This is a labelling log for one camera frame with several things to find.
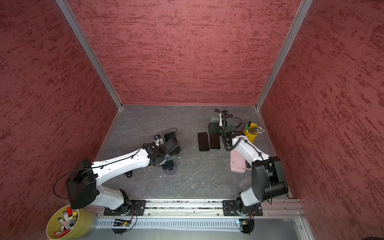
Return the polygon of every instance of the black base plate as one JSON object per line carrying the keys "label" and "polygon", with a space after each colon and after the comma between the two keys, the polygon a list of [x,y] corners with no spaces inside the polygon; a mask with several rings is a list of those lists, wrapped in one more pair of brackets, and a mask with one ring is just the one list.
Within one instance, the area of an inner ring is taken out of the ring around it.
{"label": "black base plate", "polygon": [[146,203],[146,200],[131,200],[134,209],[133,212],[136,213],[137,216],[143,216]]}
{"label": "black base plate", "polygon": [[[147,201],[145,200],[131,200],[131,205],[129,206],[129,209],[134,209],[134,213],[137,216],[143,216],[144,210],[145,210],[145,204]],[[126,216],[130,215],[130,212],[127,212],[127,210],[111,210],[109,208],[105,208],[104,210],[104,216]]]}
{"label": "black base plate", "polygon": [[[250,210],[252,209],[254,216],[262,216],[263,210],[261,209],[261,204],[254,204],[248,207]],[[241,216],[236,209],[236,200],[224,200],[223,201],[223,212],[224,216]]]}

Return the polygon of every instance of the yellow cup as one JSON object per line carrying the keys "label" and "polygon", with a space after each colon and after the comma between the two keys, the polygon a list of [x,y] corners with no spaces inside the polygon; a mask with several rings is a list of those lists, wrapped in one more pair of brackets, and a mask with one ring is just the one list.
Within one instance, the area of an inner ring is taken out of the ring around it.
{"label": "yellow cup", "polygon": [[49,239],[78,239],[87,235],[95,228],[97,223],[96,214],[87,209],[79,209],[77,215],[77,222],[73,229],[67,235],[61,238],[57,238],[57,236],[55,236],[53,233],[61,230],[62,224],[59,222],[58,218],[63,218],[63,211],[66,211],[67,207],[69,206],[65,206],[58,210],[49,220],[46,229],[46,234]]}
{"label": "yellow cup", "polygon": [[[254,128],[257,128],[258,126],[254,123],[251,123],[251,126],[249,127],[249,130],[251,129],[254,129]],[[257,134],[250,134],[249,133],[249,130],[247,130],[246,128],[244,128],[244,134],[247,136],[248,140],[253,143],[257,137]]]}

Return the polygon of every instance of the black cable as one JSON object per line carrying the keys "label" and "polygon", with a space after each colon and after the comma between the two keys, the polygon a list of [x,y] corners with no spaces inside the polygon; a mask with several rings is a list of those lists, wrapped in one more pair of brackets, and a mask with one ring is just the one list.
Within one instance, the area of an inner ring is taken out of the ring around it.
{"label": "black cable", "polygon": [[121,233],[119,233],[119,234],[128,232],[128,231],[131,230],[131,229],[136,225],[136,223],[137,223],[137,214],[136,214],[135,212],[132,212],[132,211],[128,211],[128,212],[131,212],[131,213],[133,213],[133,214],[136,216],[136,221],[135,221],[135,223],[131,226],[130,229],[128,229],[128,230],[126,230],[126,231],[124,231],[124,232],[121,232]]}
{"label": "black cable", "polygon": [[232,208],[234,208],[234,207],[231,206],[229,203],[225,203],[225,204],[224,204],[224,208],[225,208],[227,205],[230,206],[230,207],[232,207]]}
{"label": "black cable", "polygon": [[[259,156],[262,158],[262,160],[264,161],[261,152],[257,151],[257,149],[255,148],[255,146],[254,146],[253,144],[250,144],[247,140],[245,140],[245,142],[248,143],[249,145],[251,145],[251,146],[256,150],[256,152],[259,154]],[[265,169],[266,178],[268,179],[269,189],[270,189],[270,191],[271,191],[271,201],[269,202],[269,204],[271,205],[271,204],[272,204],[272,186],[271,186],[271,181],[269,180],[268,172],[267,172],[267,169],[266,169],[265,165],[264,165],[264,169]]]}
{"label": "black cable", "polygon": [[[122,161],[122,160],[125,160],[125,159],[128,159],[128,158],[133,158],[134,156],[136,156],[136,154],[140,151],[140,149],[145,145],[145,143],[143,145],[141,145],[141,147],[137,150],[137,152],[135,154],[133,154],[132,156],[129,156],[129,157],[126,157],[126,158],[123,158],[123,159],[120,159],[120,160],[117,160],[117,161],[114,161],[114,162],[109,162],[107,164],[104,164],[104,165],[101,165],[101,166],[98,166],[100,167],[101,169],[103,169],[103,167],[107,166],[107,165],[110,165],[112,163],[116,163],[116,162],[119,162],[119,161]],[[53,194],[58,197],[58,198],[61,198],[61,199],[65,199],[65,200],[69,200],[69,198],[65,198],[65,197],[62,197],[62,196],[59,196],[56,194],[55,192],[55,187],[56,187],[56,184],[59,182],[60,179],[62,179],[63,177],[65,177],[67,174],[70,174],[71,172],[76,172],[76,171],[80,171],[80,170],[87,170],[87,169],[93,169],[93,168],[98,168],[98,167],[86,167],[86,168],[80,168],[80,169],[75,169],[75,170],[72,170],[70,172],[67,172],[65,174],[63,174],[61,177],[59,177],[59,179],[57,179],[57,181],[55,182],[55,184],[53,185]]]}
{"label": "black cable", "polygon": [[238,118],[240,119],[240,124],[236,126],[236,128],[239,128],[241,126],[241,124],[243,124],[243,121],[241,121],[241,118]]}

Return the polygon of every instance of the black smartphone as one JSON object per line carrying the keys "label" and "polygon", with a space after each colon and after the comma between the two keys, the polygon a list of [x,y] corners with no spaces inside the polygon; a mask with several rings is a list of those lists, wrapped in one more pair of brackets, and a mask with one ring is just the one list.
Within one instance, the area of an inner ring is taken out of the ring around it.
{"label": "black smartphone", "polygon": [[220,137],[214,134],[210,134],[209,146],[211,149],[220,149]]}
{"label": "black smartphone", "polygon": [[208,142],[208,133],[199,132],[197,134],[197,140],[199,142],[199,151],[206,152],[209,151],[209,142]]}
{"label": "black smartphone", "polygon": [[174,166],[175,166],[175,162],[173,160],[166,161],[163,165],[161,165],[163,170],[167,170],[167,169],[173,168]]}

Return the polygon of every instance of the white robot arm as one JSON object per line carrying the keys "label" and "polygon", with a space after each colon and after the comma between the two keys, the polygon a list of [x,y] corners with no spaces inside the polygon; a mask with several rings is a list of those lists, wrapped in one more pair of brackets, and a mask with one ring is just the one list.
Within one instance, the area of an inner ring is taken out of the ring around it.
{"label": "white robot arm", "polygon": [[236,149],[252,169],[252,186],[239,194],[236,199],[237,210],[246,212],[263,200],[288,192],[284,169],[278,157],[271,157],[253,145],[243,132],[238,131],[233,115],[227,111],[215,109],[219,117],[213,116],[208,126],[208,133],[222,137],[227,151]]}
{"label": "white robot arm", "polygon": [[160,135],[156,135],[154,142],[143,144],[136,151],[119,157],[92,163],[87,159],[80,161],[66,181],[71,207],[79,209],[98,205],[122,214],[127,212],[131,203],[126,193],[102,184],[123,173],[130,177],[131,171],[140,167],[161,166],[169,161],[172,164],[167,164],[167,168],[174,166],[173,159],[181,151],[180,145],[175,132],[164,137],[165,143]]}

